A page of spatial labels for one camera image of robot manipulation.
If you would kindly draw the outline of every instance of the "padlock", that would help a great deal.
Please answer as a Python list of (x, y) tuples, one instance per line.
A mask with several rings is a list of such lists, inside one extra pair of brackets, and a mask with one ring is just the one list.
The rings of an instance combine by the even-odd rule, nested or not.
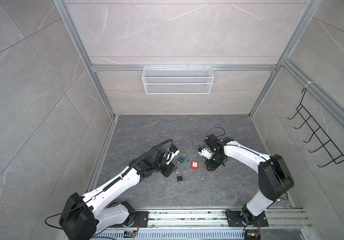
[(181, 182), (183, 180), (183, 176), (179, 172), (177, 174), (180, 174), (180, 176), (179, 175), (177, 176), (177, 181)]
[(177, 163), (179, 164), (179, 163), (183, 163), (185, 158), (183, 158), (182, 156), (179, 156), (179, 158), (177, 160), (178, 160)]

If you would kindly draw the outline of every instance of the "black cable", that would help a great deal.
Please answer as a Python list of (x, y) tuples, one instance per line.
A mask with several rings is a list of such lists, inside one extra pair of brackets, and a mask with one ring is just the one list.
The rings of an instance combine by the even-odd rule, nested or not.
[(284, 186), (283, 182), (281, 181), (281, 179), (280, 179), (279, 175), (277, 174), (277, 172), (273, 169), (272, 165), (271, 165), (271, 168), (272, 168), (273, 172), (275, 173), (276, 177), (280, 180), (281, 185), (283, 185), (284, 192), (287, 193), (287, 190), (285, 189), (285, 186)]
[(282, 200), (288, 201), (288, 193), (287, 193), (287, 192), (285, 192), (285, 194), (287, 195), (287, 199), (284, 199), (284, 198), (279, 198), (279, 199), (282, 199)]
[(165, 159), (162, 160), (160, 163), (158, 163), (158, 162), (155, 161), (155, 163), (159, 166), (159, 170), (160, 170), (160, 165), (162, 165), (162, 164), (165, 163), (165, 162), (168, 162), (168, 161), (171, 159), (172, 153), (171, 153), (171, 154), (167, 154), (167, 156), (168, 156), (168, 159), (165, 157)]
[(44, 220), (44, 222), (45, 222), (46, 225), (48, 225), (48, 226), (50, 226), (50, 227), (57, 228), (57, 229), (62, 229), (62, 228), (60, 228), (60, 227), (56, 227), (56, 226), (53, 226), (53, 225), (47, 223), (47, 220), (48, 220), (49, 218), (51, 218), (51, 217), (55, 217), (55, 216), (58, 216), (58, 215), (61, 215), (61, 214), (66, 214), (67, 212), (72, 212), (72, 211), (74, 211), (74, 210), (76, 210), (76, 209), (78, 209), (78, 208), (84, 206), (85, 204), (87, 204), (87, 202), (89, 202), (89, 201), (91, 201), (91, 200), (92, 200), (92, 199), (89, 199), (89, 200), (86, 201), (84, 204), (81, 204), (80, 206), (75, 207), (74, 209), (71, 209), (71, 210), (69, 210), (69, 211), (66, 211), (66, 212), (62, 212), (62, 213), (59, 213), (59, 214), (55, 214), (55, 215), (49, 216), (49, 217), (47, 217), (47, 218)]
[(94, 195), (93, 197), (96, 197), (97, 195), (101, 194), (102, 192), (105, 192), (106, 190), (108, 190), (110, 187), (112, 187), (115, 183), (117, 183), (118, 181), (122, 180), (123, 177), (125, 175), (128, 174), (128, 172), (140, 161), (142, 160), (143, 158), (145, 158), (151, 151), (155, 150), (156, 148), (158, 147), (161, 147), (162, 145), (166, 144), (167, 142), (171, 142), (171, 147), (169, 148), (169, 151), (171, 152), (173, 150), (173, 139), (168, 139), (168, 140), (165, 140), (164, 142), (160, 143), (159, 145), (153, 147), (151, 150), (149, 150), (148, 152), (144, 153), (143, 155), (141, 155), (139, 157), (139, 159), (134, 163), (132, 164), (132, 166), (130, 166), (122, 175), (121, 177), (117, 177), (115, 180), (113, 180), (111, 183), (109, 183), (108, 185), (106, 185), (105, 188), (103, 188), (103, 190), (101, 190), (98, 194)]
[[(222, 127), (214, 127), (214, 128), (212, 128), (212, 129), (209, 129), (208, 132), (210, 132), (211, 130), (216, 129), (216, 128), (223, 129)], [(223, 131), (224, 131), (224, 134), (219, 135), (219, 136), (216, 136), (216, 137), (224, 136), (224, 135), (225, 135), (225, 130), (223, 129)]]
[(118, 202), (113, 202), (113, 203), (111, 203), (107, 208), (110, 208), (113, 204), (119, 204)]
[(171, 152), (173, 150), (173, 139), (168, 139), (168, 140), (165, 140), (164, 142), (160, 143), (159, 145), (153, 147), (151, 150), (149, 150), (148, 152), (144, 153), (141, 157), (139, 157), (139, 159), (134, 163), (132, 164), (132, 166), (130, 166), (122, 175), (121, 175), (121, 179), (127, 175), (127, 173), (138, 163), (140, 162), (143, 158), (145, 158), (145, 156), (147, 156), (151, 151), (155, 150), (156, 148), (158, 147), (161, 147), (163, 146), (164, 144), (166, 144), (167, 142), (171, 142), (171, 147), (169, 148), (169, 151)]
[(108, 227), (106, 227), (106, 228), (104, 228), (104, 230), (102, 230), (101, 232), (99, 232), (99, 233), (96, 233), (95, 235), (93, 235), (91, 238), (93, 238), (94, 236), (96, 236), (96, 235), (99, 235), (100, 233), (102, 233), (102, 232), (104, 232)]
[(244, 228), (243, 228), (243, 231), (242, 231), (243, 238), (245, 238), (244, 230), (245, 230), (245, 228), (246, 228), (250, 223), (251, 223), (251, 221), (249, 221), (248, 224), (246, 224), (246, 225), (244, 226)]
[[(255, 231), (256, 235), (260, 235), (260, 222), (258, 221), (257, 223), (259, 224), (258, 230), (256, 230), (256, 229), (248, 229), (248, 230), (245, 231), (245, 234), (248, 234), (249, 231)], [(246, 228), (246, 226), (243, 228), (243, 237), (244, 237), (244, 239), (245, 239), (245, 234), (244, 234), (244, 229), (245, 228)]]

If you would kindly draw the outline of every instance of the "red padlock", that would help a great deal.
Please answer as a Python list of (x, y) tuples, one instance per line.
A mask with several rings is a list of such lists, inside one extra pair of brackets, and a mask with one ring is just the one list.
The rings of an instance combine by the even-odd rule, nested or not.
[(198, 169), (198, 162), (192, 161), (192, 169), (193, 170)]

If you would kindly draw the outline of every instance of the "metal track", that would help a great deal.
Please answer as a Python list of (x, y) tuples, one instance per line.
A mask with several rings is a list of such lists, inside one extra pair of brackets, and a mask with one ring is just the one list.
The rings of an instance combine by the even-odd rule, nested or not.
[(211, 67), (213, 71), (275, 71), (276, 65), (93, 65), (97, 71), (143, 71), (147, 67)]
[[(148, 211), (148, 227), (141, 228), (135, 239), (242, 239), (243, 227), (228, 227), (226, 209), (241, 210), (240, 207), (146, 207), (135, 208)], [(269, 227), (265, 229), (311, 229), (303, 209), (277, 207), (267, 209), (265, 215)], [(97, 237), (124, 240), (124, 231), (136, 228), (109, 228)]]

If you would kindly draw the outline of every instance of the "aluminum frame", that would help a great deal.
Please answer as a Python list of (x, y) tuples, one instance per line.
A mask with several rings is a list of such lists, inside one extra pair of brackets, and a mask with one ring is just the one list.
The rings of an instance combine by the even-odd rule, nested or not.
[(92, 65), (92, 70), (98, 71), (143, 71), (144, 68), (154, 67), (211, 67), (213, 71), (275, 71), (276, 65)]
[(109, 145), (111, 144), (112, 136), (115, 131), (115, 127), (117, 124), (118, 117), (116, 116), (111, 122), (109, 123), (106, 135), (104, 137), (103, 143), (101, 145), (101, 149), (99, 151), (98, 157), (92, 167), (91, 174), (88, 178), (87, 185), (84, 189), (84, 193), (90, 192), (94, 190), (97, 186), (99, 175), (102, 169), (102, 165), (104, 163), (105, 156), (107, 155), (107, 151), (109, 148)]
[(344, 127), (344, 108), (334, 101), (317, 83), (313, 82), (291, 60), (285, 58), (283, 66), (300, 84), (307, 86), (309, 93)]
[[(224, 214), (226, 209), (241, 211), (241, 208), (242, 206), (135, 207), (136, 211), (149, 212), (148, 226), (141, 228), (142, 235), (138, 237), (139, 239), (170, 240), (184, 237), (188, 239), (243, 239), (241, 232), (244, 227), (229, 227)], [(313, 233), (313, 228), (303, 209), (277, 206), (267, 209), (265, 215), (270, 226), (262, 227), (263, 229), (301, 229), (307, 236)], [(246, 229), (256, 229), (256, 227), (246, 227)], [(125, 230), (136, 230), (136, 228), (109, 228), (98, 236), (123, 239)]]
[(316, 13), (317, 9), (321, 5), (323, 0), (310, 0), (306, 9), (304, 10), (303, 15), (300, 18), (300, 21), (298, 22), (294, 32), (292, 33), (287, 45), (285, 46), (278, 62), (277, 62), (277, 68), (274, 73), (272, 73), (266, 83), (263, 86), (263, 89), (261, 90), (259, 96), (257, 97), (255, 103), (253, 104), (251, 111), (249, 112), (249, 116), (253, 118), (256, 114), (257, 109), (260, 107), (261, 103), (263, 102), (263, 99), (267, 95), (269, 89), (271, 88), (272, 84), (275, 82), (275, 79), (281, 69), (283, 68), (283, 60), (285, 58), (288, 58), (289, 55), (291, 55), (292, 51), (294, 50), (296, 44), (298, 43), (299, 39), (303, 35), (305, 29), (307, 28), (309, 22), (311, 21), (313, 15)]
[(71, 18), (71, 14), (69, 13), (64, 0), (53, 0), (53, 2), (56, 5), (57, 10), (59, 11), (60, 17), (63, 20), (64, 25), (69, 32), (69, 35), (71, 36), (71, 39), (76, 47), (76, 50), (78, 51), (80, 58), (83, 61), (85, 68), (92, 79), (93, 84), (95, 85), (96, 90), (98, 91), (98, 94), (105, 106), (105, 109), (109, 114), (109, 117), (113, 119), (115, 117), (115, 114), (113, 113), (111, 105), (108, 102), (107, 95), (105, 94), (104, 89), (102, 88), (102, 85), (97, 75), (91, 68), (91, 61), (89, 60), (87, 51), (85, 50), (83, 42), (81, 41), (81, 38), (76, 30), (76, 27)]

